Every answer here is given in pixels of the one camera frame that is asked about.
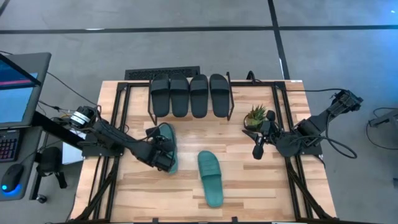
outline computer mouse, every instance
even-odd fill
[[[1,189],[4,192],[13,191],[21,179],[24,166],[21,164],[14,164],[8,168],[1,179]]]

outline wooden table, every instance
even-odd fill
[[[117,84],[117,81],[103,82],[99,95],[102,117],[108,121]],[[302,82],[285,81],[285,84],[288,90],[303,90]],[[289,127],[281,92],[278,94],[284,126]],[[211,107],[203,119],[195,119],[190,113],[184,118],[174,118],[170,114],[159,119],[159,122],[166,121],[175,127],[178,143],[178,172],[175,175],[138,162],[129,151],[125,151],[119,166],[112,222],[151,222],[154,217],[160,222],[230,222],[234,216],[239,221],[248,222],[295,220],[284,158],[274,146],[264,145],[262,159],[253,159],[254,142],[241,131],[243,118],[252,105],[264,105],[268,110],[275,110],[271,88],[233,86],[233,96],[235,109],[230,121],[215,117]],[[288,97],[294,123],[310,116],[305,92],[288,92]],[[144,130],[154,126],[147,113],[147,100],[147,87],[132,88],[126,124],[129,126],[128,134],[134,138],[143,138]],[[123,100],[119,105],[118,122],[122,107]],[[205,202],[197,165],[197,155],[202,150],[213,152],[220,162],[224,190],[224,204],[220,208],[210,208]],[[322,163],[313,156],[302,156],[302,160],[309,191],[327,213],[335,216]],[[83,163],[72,218],[87,206],[96,161],[97,158],[92,157]],[[302,195],[299,189],[297,192],[301,216],[304,217]],[[106,192],[100,218],[104,217],[107,198]]]

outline concrete floor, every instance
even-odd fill
[[[394,0],[274,2],[280,26],[398,24]],[[271,25],[266,0],[11,0],[0,16],[0,30]],[[398,177],[398,151],[372,146],[364,128],[374,108],[398,105],[398,93],[393,91],[398,85],[398,30],[280,34],[291,79],[303,80],[307,89],[348,88],[364,99],[360,111],[342,115],[330,126],[330,137],[351,146],[358,159],[344,158],[327,143],[322,144],[338,216],[396,223],[398,189],[392,178]],[[207,75],[230,71],[232,78],[244,78],[252,70],[260,79],[282,79],[273,31],[2,34],[0,50],[15,54],[51,52],[49,71],[93,101],[98,99],[103,80],[122,80],[126,69],[199,65]],[[313,114],[330,104],[331,94],[307,94]],[[85,104],[52,77],[46,79],[40,99],[70,109]],[[45,110],[48,116],[58,115]],[[380,144],[398,147],[392,133],[395,131],[386,124],[372,130],[371,136]],[[50,198],[46,204],[28,202],[27,197],[2,202],[0,222],[65,221],[73,205],[80,167],[68,168],[70,186],[66,190],[54,188],[57,183],[53,177],[44,179],[40,194]]]

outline succulent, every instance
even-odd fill
[[[266,108],[261,105],[261,106],[252,106],[251,111],[248,114],[248,123],[249,125],[257,125],[261,122],[263,122],[266,118]]]

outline potted plant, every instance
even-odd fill
[[[266,118],[266,108],[261,106],[252,106],[251,111],[244,117],[244,128],[248,131],[258,131],[261,123]]]

